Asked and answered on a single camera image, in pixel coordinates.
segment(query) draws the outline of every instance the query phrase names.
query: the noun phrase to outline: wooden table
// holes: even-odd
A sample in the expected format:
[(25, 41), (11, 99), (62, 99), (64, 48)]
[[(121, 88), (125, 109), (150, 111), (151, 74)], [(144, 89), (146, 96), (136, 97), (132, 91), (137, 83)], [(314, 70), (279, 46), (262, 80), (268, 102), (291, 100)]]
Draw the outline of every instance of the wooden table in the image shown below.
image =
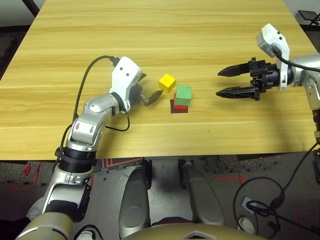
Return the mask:
[[(0, 82), (0, 159), (55, 158), (82, 76), (100, 55), (134, 60), (147, 73), (146, 94), (165, 73), (193, 93), (189, 113), (170, 113), (174, 91), (134, 107), (129, 131), (106, 130), (98, 157), (307, 150), (315, 129), (302, 87), (268, 90), (260, 101), (215, 95), (250, 81), (248, 74), (217, 76), (221, 69), (251, 57), (275, 62), (256, 43), (267, 23), (286, 37), (291, 57), (316, 52), (279, 0), (47, 0)], [(108, 60), (96, 64), (80, 108), (109, 91), (112, 70)], [(124, 127), (125, 119), (110, 124)]]

